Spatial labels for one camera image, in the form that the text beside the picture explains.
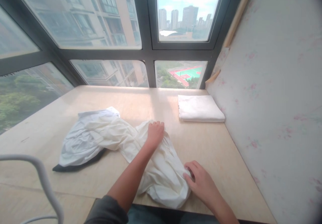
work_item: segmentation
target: white cloth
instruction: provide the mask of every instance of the white cloth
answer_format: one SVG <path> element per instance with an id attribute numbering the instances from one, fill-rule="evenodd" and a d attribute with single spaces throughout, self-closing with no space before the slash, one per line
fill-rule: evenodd
<path id="1" fill-rule="evenodd" d="M 225 115 L 211 95 L 178 95 L 179 118 L 188 122 L 224 122 Z"/>
<path id="2" fill-rule="evenodd" d="M 134 128 L 122 120 L 113 107 L 78 116 L 78 122 L 64 141 L 59 161 L 62 166 L 85 163 L 102 148 L 119 149 L 130 163 L 145 143 L 152 122 L 146 121 Z M 169 208 L 180 208 L 190 194 L 183 173 L 189 174 L 165 132 L 144 171 L 137 194 L 147 192 L 156 202 Z"/>

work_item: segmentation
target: high-rise building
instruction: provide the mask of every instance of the high-rise building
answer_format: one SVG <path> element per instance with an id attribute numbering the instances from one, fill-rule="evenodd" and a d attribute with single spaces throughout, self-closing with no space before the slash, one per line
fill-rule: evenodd
<path id="1" fill-rule="evenodd" d="M 118 47 L 141 44 L 134 0 L 30 2 L 46 29 L 62 46 Z M 146 74 L 140 64 L 131 60 L 74 60 L 72 63 L 90 85 L 139 86 L 146 82 Z M 51 79 L 47 71 L 41 71 Z"/>
<path id="2" fill-rule="evenodd" d="M 172 30 L 175 30 L 175 29 L 179 28 L 178 19 L 179 19 L 179 11 L 178 10 L 172 10 L 171 11 L 171 29 Z"/>
<path id="3" fill-rule="evenodd" d="M 206 21 L 209 21 L 210 20 L 210 17 L 211 17 L 211 14 L 208 14 Z"/>
<path id="4" fill-rule="evenodd" d="M 198 15 L 198 7 L 188 6 L 183 8 L 182 27 L 192 28 L 196 25 Z"/>
<path id="5" fill-rule="evenodd" d="M 198 21 L 198 25 L 202 25 L 202 22 L 203 22 L 202 17 L 200 17 Z"/>
<path id="6" fill-rule="evenodd" d="M 159 9 L 159 31 L 167 29 L 167 10 Z"/>
<path id="7" fill-rule="evenodd" d="M 212 23 L 212 20 L 210 19 L 211 18 L 211 14 L 208 14 L 207 15 L 207 19 L 206 19 L 206 22 L 205 22 L 205 26 L 208 28 L 211 26 L 211 23 Z"/>

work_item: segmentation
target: hand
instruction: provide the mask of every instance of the hand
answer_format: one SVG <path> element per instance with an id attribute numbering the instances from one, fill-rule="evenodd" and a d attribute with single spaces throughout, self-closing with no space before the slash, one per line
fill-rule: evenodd
<path id="1" fill-rule="evenodd" d="M 183 174 L 183 177 L 187 181 L 192 192 L 210 208 L 214 198 L 221 196 L 214 181 L 197 161 L 188 162 L 184 167 L 190 171 L 191 176 L 194 179 L 192 180 L 186 173 Z"/>
<path id="2" fill-rule="evenodd" d="M 148 138 L 145 142 L 145 145 L 151 146 L 156 149 L 161 143 L 164 136 L 164 123 L 163 122 L 154 122 L 149 124 L 148 128 Z"/>

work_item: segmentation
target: gray sleeve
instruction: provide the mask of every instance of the gray sleeve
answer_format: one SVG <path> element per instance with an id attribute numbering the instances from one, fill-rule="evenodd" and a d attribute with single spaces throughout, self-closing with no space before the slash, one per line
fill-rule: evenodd
<path id="1" fill-rule="evenodd" d="M 126 224 L 127 213 L 117 200 L 106 195 L 95 201 L 85 224 Z"/>

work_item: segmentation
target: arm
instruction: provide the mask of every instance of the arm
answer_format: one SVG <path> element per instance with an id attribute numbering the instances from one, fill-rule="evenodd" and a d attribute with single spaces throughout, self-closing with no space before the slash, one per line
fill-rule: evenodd
<path id="1" fill-rule="evenodd" d="M 158 121 L 149 124 L 148 138 L 145 144 L 107 193 L 108 196 L 117 200 L 118 204 L 126 212 L 128 212 L 132 205 L 145 167 L 159 143 L 161 143 L 163 135 L 163 122 L 160 123 Z"/>
<path id="2" fill-rule="evenodd" d="M 188 162 L 184 166 L 190 171 L 191 176 L 195 179 L 195 181 L 193 181 L 189 175 L 186 173 L 183 174 L 189 187 L 210 209 L 219 223 L 239 224 L 234 212 L 221 196 L 208 172 L 197 161 Z"/>

